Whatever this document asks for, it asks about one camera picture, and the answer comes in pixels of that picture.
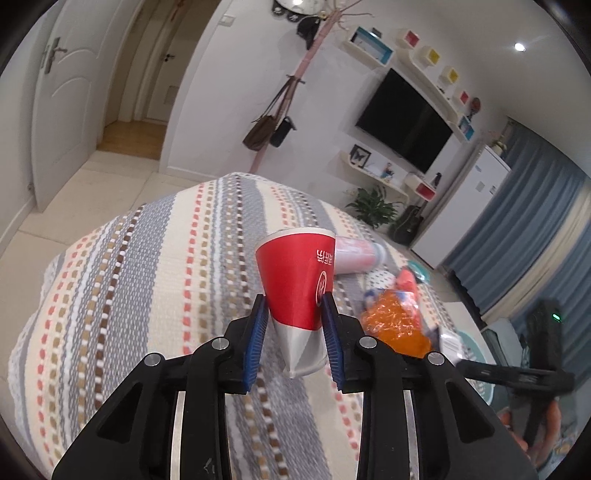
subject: refrigerator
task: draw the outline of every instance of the refrigerator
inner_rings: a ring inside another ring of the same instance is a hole
[[[478,220],[510,171],[490,147],[478,149],[411,250],[437,268]]]

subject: curtain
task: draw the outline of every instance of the curtain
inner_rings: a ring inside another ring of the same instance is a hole
[[[538,299],[556,299],[563,320],[563,369],[577,385],[591,377],[591,221],[556,275],[530,304],[511,319],[518,335],[526,333],[527,312]]]
[[[499,192],[444,261],[481,314],[548,247],[587,178],[560,150],[518,123],[505,162],[511,172]]]
[[[482,320],[492,323],[518,314],[554,277],[571,250],[585,232],[591,218],[591,179],[579,190],[564,223],[546,250],[538,257],[523,277],[484,315]]]

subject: silver screw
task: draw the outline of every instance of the silver screw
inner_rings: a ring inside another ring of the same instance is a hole
[[[363,348],[375,348],[378,346],[378,341],[373,337],[361,337],[359,339],[359,344]]]
[[[230,346],[230,340],[224,337],[214,338],[212,342],[212,347],[216,350],[225,350]]]
[[[160,356],[157,353],[151,353],[146,358],[144,358],[144,363],[148,365],[148,367],[155,367],[160,363]]]
[[[445,357],[442,354],[440,354],[439,352],[431,352],[430,354],[427,355],[427,359],[433,365],[443,365],[445,362]]]

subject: door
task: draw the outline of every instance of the door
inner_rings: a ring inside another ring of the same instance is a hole
[[[96,148],[109,83],[142,0],[67,0],[35,92],[31,161],[45,210]]]
[[[412,251],[437,268],[476,223],[508,173],[509,167],[485,148]]]
[[[147,118],[163,122],[170,119],[185,70],[218,3],[219,0],[194,0],[187,10],[168,50],[160,58]]]

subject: brown handbag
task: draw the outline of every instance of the brown handbag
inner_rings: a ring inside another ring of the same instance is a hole
[[[258,152],[271,138],[271,135],[277,127],[277,120],[275,116],[269,115],[269,112],[273,109],[279,97],[285,92],[289,84],[293,81],[293,77],[289,77],[285,85],[281,87],[281,90],[275,95],[275,98],[271,101],[265,112],[255,120],[255,125],[247,133],[242,143],[249,150]]]

